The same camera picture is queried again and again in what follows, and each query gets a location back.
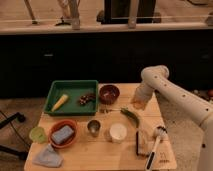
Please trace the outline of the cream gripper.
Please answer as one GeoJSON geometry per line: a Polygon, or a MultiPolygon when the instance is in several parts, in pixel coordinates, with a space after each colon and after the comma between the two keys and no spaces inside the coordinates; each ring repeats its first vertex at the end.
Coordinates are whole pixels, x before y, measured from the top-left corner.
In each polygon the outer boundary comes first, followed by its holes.
{"type": "Polygon", "coordinates": [[[150,99],[151,99],[150,93],[142,90],[141,88],[137,88],[135,90],[135,93],[134,93],[133,98],[131,100],[131,104],[133,105],[133,103],[136,102],[136,101],[142,101],[147,106],[150,99]]]}

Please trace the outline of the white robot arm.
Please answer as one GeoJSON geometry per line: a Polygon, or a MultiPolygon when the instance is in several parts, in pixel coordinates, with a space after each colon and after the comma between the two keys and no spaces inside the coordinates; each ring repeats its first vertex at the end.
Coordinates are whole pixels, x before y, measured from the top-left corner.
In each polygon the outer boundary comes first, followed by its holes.
{"type": "Polygon", "coordinates": [[[175,85],[168,80],[165,65],[146,67],[142,82],[136,88],[131,103],[144,110],[155,90],[186,113],[204,131],[197,171],[213,171],[213,104],[175,85]]]}

